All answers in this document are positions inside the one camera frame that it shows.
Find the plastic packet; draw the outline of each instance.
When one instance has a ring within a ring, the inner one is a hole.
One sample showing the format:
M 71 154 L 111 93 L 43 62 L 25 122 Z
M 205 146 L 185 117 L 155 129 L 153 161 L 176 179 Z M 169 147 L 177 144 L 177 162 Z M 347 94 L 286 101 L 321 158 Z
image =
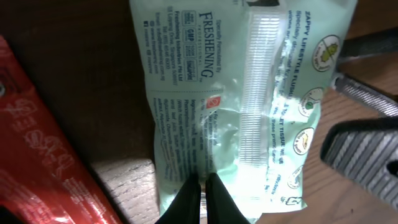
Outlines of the plastic packet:
M 356 1 L 130 3 L 160 213 L 190 174 L 211 172 L 251 221 L 304 208 L 302 166 Z
M 0 36 L 0 208 L 23 223 L 121 223 Z

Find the wet wipes package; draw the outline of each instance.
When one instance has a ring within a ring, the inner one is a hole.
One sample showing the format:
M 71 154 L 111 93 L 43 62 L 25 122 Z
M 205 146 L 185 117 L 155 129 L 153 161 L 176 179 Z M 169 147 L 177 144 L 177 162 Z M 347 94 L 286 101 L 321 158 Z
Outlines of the wet wipes package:
M 306 206 L 303 165 L 355 4 L 130 0 L 161 214 L 213 172 L 250 221 Z

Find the round symbol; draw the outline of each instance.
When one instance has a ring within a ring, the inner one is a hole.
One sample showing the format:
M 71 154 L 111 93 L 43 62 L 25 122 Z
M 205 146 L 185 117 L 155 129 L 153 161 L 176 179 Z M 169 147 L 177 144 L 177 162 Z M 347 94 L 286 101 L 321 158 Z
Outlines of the round symbol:
M 296 135 L 293 147 L 294 151 L 298 155 L 304 155 L 308 152 L 311 146 L 313 134 L 314 134 L 313 128 L 306 128 L 304 130 L 301 130 L 301 132 L 299 132 Z
M 300 166 L 287 179 L 287 185 L 291 189 L 297 189 L 300 186 L 300 174 L 302 173 L 302 171 L 303 171 L 303 166 Z
M 298 106 L 301 115 L 309 117 L 317 104 L 321 102 L 323 96 L 322 88 L 314 88 L 304 95 Z
M 0 82 L 0 97 L 6 94 L 6 87 Z
M 319 72 L 325 72 L 333 67 L 340 51 L 340 39 L 329 35 L 319 41 L 312 55 L 312 65 Z

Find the brown wooden surface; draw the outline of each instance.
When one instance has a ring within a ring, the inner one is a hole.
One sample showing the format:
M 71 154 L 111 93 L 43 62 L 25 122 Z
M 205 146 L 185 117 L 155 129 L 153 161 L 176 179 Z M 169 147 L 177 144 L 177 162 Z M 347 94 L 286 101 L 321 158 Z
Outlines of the brown wooden surface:
M 398 2 L 359 0 L 348 37 L 398 26 Z M 152 116 L 128 0 L 3 0 L 0 33 L 57 117 L 71 143 L 105 182 L 132 223 L 154 223 Z M 398 94 L 398 54 L 343 69 Z M 330 90 L 304 168 L 301 212 L 258 223 L 398 223 L 398 213 L 324 166 L 320 144 L 333 124 L 376 117 Z

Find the red packaging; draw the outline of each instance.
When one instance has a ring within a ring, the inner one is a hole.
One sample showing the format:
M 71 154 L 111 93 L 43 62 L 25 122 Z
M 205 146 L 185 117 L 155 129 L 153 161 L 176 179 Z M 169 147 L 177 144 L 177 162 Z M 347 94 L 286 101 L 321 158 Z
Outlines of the red packaging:
M 0 205 L 27 223 L 121 223 L 0 36 Z

